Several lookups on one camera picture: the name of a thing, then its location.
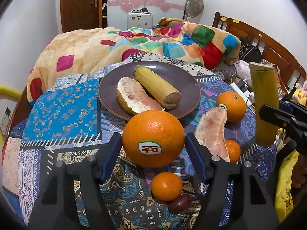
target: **pink heart sticker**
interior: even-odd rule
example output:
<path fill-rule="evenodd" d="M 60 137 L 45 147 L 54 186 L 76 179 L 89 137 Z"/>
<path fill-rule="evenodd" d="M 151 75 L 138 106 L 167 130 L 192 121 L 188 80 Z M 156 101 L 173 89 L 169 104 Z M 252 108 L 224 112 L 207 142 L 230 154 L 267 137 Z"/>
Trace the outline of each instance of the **pink heart sticker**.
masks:
<path fill-rule="evenodd" d="M 120 8 L 122 9 L 122 11 L 129 13 L 133 10 L 134 5 L 132 3 L 123 3 L 122 5 L 120 5 Z"/>
<path fill-rule="evenodd" d="M 145 0 L 129 0 L 129 3 L 132 3 L 135 8 L 139 8 L 142 5 L 145 5 Z"/>
<path fill-rule="evenodd" d="M 153 5 L 159 7 L 162 3 L 165 3 L 166 0 L 151 0 Z"/>
<path fill-rule="evenodd" d="M 167 12 L 171 9 L 171 4 L 170 3 L 163 3 L 163 4 L 160 5 L 160 9 L 163 12 Z"/>

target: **blue gripper pad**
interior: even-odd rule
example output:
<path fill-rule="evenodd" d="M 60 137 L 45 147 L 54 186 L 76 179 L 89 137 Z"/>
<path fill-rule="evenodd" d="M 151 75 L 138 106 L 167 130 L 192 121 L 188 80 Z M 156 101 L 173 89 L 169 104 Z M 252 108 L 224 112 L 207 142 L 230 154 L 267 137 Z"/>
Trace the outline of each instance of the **blue gripper pad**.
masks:
<path fill-rule="evenodd" d="M 284 101 L 279 101 L 279 109 L 284 111 L 284 112 L 293 114 L 293 108 L 291 107 L 291 105 L 289 103 L 284 102 Z"/>
<path fill-rule="evenodd" d="M 207 147 L 199 144 L 193 133 L 188 133 L 185 136 L 185 148 L 198 178 L 204 184 L 208 183 L 214 175 L 214 169 L 210 162 L 212 156 L 210 151 Z"/>
<path fill-rule="evenodd" d="M 121 148 L 122 136 L 117 132 L 112 135 L 108 144 L 101 144 L 96 154 L 98 162 L 94 174 L 102 184 L 111 177 Z"/>

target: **appliance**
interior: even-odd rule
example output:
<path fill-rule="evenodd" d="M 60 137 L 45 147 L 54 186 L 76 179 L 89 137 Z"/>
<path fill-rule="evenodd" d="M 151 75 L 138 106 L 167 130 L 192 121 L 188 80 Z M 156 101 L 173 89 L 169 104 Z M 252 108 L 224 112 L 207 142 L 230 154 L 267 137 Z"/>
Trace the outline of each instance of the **appliance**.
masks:
<path fill-rule="evenodd" d="M 147 8 L 133 10 L 128 14 L 127 28 L 138 27 L 145 29 L 152 29 L 154 22 L 154 15 L 148 12 Z"/>
<path fill-rule="evenodd" d="M 203 12 L 204 7 L 204 0 L 187 0 L 185 2 L 184 20 L 187 20 L 188 17 L 199 16 Z"/>

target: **orange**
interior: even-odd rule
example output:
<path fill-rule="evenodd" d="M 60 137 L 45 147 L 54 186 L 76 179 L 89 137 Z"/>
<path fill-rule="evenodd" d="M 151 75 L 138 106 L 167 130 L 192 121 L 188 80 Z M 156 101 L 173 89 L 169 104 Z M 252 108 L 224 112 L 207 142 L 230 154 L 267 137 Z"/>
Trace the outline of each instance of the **orange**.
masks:
<path fill-rule="evenodd" d="M 224 104 L 227 108 L 227 122 L 237 123 L 241 121 L 246 112 L 246 104 L 243 98 L 236 92 L 223 92 L 216 102 L 216 106 Z"/>
<path fill-rule="evenodd" d="M 158 168 L 174 161 L 185 144 L 185 131 L 170 113 L 158 110 L 135 115 L 122 132 L 122 146 L 134 163 Z"/>
<path fill-rule="evenodd" d="M 226 140 L 225 144 L 230 158 L 230 163 L 236 163 L 241 155 L 240 145 L 234 140 Z"/>
<path fill-rule="evenodd" d="M 157 199 L 171 201 L 180 196 L 183 185 L 181 179 L 175 174 L 162 172 L 153 178 L 150 188 Z"/>

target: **plate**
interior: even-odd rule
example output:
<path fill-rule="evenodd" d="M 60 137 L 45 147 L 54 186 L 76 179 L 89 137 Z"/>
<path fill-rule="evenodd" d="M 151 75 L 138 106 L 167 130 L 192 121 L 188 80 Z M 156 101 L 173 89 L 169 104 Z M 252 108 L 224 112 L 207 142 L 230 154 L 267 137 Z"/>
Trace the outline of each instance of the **plate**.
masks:
<path fill-rule="evenodd" d="M 110 71 L 100 82 L 98 97 L 101 104 L 112 114 L 125 120 L 130 120 L 132 114 L 127 113 L 116 98 L 117 83 L 122 77 L 136 79 L 133 70 L 137 65 L 143 65 L 158 74 L 161 78 L 175 87 L 181 94 L 179 105 L 165 111 L 176 118 L 182 118 L 190 114 L 201 99 L 201 88 L 197 80 L 181 67 L 159 61 L 136 61 L 124 64 Z"/>

